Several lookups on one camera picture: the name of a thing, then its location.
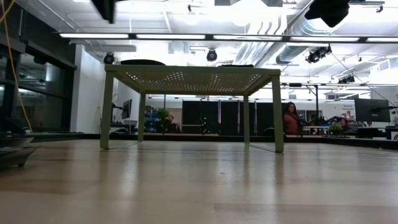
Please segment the black computer monitor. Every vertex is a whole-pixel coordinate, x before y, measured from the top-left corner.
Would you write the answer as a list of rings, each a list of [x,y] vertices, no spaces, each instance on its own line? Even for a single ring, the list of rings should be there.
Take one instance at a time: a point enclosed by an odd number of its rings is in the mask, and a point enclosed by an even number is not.
[[[132,100],[127,100],[123,103],[122,119],[129,119],[131,117]]]
[[[354,107],[357,121],[385,123],[391,121],[387,100],[357,98],[354,100]]]

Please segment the silver ventilation duct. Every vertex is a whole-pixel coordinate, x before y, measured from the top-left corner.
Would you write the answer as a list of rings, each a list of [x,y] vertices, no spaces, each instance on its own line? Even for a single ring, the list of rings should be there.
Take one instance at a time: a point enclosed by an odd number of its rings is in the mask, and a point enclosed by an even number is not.
[[[331,33],[332,28],[328,27],[321,19],[307,20],[304,17],[297,19],[287,31],[287,35],[329,35]],[[289,64],[309,46],[309,44],[283,44],[282,51],[275,60],[278,64]]]

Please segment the dark plant with lights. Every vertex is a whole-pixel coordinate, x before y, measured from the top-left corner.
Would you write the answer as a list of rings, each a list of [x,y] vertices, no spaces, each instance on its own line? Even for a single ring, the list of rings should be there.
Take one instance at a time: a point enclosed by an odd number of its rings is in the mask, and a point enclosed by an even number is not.
[[[202,134],[218,134],[218,125],[212,120],[208,120],[206,116],[200,116],[201,133]]]

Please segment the dark room partition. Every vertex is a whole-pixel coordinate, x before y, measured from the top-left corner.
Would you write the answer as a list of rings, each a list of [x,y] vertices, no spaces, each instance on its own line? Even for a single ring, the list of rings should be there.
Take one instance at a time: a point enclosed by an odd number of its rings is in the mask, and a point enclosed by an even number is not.
[[[200,116],[218,125],[219,136],[244,134],[244,103],[242,101],[184,101],[182,103],[182,131],[201,134]],[[274,127],[273,104],[249,104],[249,132],[251,136],[265,136]]]

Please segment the long ceiling light bar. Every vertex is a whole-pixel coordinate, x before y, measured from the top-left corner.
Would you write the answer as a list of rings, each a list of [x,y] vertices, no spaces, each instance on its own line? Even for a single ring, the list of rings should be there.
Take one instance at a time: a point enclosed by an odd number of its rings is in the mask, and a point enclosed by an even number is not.
[[[337,35],[249,35],[249,34],[137,34],[137,33],[60,33],[65,39],[83,40],[199,40],[227,42],[283,42],[322,44],[398,44],[398,36]]]

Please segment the mint green perforated metal shelf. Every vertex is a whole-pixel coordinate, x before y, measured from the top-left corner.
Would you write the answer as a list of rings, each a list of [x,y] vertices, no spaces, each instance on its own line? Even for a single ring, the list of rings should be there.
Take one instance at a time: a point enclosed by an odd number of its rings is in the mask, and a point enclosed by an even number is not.
[[[166,65],[106,65],[99,146],[109,149],[113,86],[118,80],[140,94],[137,140],[144,140],[146,96],[205,95],[241,96],[244,103],[244,143],[250,144],[249,97],[272,85],[274,144],[272,152],[284,151],[280,70],[249,67],[181,67]]]

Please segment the black aluminium table frame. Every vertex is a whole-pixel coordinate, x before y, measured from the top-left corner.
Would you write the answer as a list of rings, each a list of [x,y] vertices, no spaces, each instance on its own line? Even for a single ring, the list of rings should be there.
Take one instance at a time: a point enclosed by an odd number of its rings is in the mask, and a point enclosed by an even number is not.
[[[29,138],[33,138],[33,142],[49,142],[49,141],[66,141],[77,139],[95,139],[99,140],[99,134],[84,133],[39,133],[29,134]],[[144,139],[148,141],[190,141],[190,142],[243,142],[242,136],[212,136],[212,135],[184,135],[184,134],[157,134],[147,133]],[[342,146],[354,147],[370,147],[381,148],[398,151],[398,141],[377,140],[377,139],[361,139],[361,138],[330,138],[322,136],[286,136],[285,143],[319,143],[319,144],[336,144]]]

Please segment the black ceiling spotlight cluster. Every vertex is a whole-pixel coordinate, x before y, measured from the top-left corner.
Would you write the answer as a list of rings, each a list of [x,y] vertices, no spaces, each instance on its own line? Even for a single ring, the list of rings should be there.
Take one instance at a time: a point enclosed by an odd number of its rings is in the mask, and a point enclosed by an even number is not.
[[[317,47],[309,51],[308,56],[305,58],[305,61],[308,63],[317,63],[319,60],[325,58],[327,55],[332,53],[331,46],[328,45],[326,47]]]

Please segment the black rounded plate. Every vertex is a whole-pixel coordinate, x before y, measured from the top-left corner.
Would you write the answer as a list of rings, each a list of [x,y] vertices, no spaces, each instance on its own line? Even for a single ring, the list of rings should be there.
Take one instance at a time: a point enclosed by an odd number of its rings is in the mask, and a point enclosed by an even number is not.
[[[24,167],[29,156],[39,147],[27,146],[34,138],[0,138],[0,169]]]

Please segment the black oval plate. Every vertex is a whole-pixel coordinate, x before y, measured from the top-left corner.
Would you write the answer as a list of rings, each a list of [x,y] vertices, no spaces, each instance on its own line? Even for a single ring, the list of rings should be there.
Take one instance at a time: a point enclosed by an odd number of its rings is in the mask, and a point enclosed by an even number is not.
[[[130,59],[130,60],[123,60],[120,62],[121,65],[160,65],[165,66],[164,63],[156,61],[156,60],[149,60],[149,59]]]

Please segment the tall green potted plant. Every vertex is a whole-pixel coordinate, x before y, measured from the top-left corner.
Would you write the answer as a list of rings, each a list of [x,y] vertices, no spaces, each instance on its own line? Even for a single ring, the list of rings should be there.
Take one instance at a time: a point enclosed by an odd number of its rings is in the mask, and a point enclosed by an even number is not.
[[[162,133],[165,133],[167,128],[167,120],[169,117],[169,111],[166,109],[159,109],[158,112],[158,119],[159,119],[159,128],[161,129]]]

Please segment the person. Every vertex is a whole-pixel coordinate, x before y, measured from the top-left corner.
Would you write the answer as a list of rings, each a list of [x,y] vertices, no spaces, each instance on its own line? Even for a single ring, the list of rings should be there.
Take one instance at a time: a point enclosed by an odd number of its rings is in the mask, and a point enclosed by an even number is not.
[[[174,117],[170,114],[165,120],[165,130],[168,133],[179,133],[180,127],[179,124],[174,121]]]
[[[284,115],[284,133],[286,135],[298,135],[300,132],[301,124],[300,118],[297,114],[296,106],[293,102],[287,103]]]

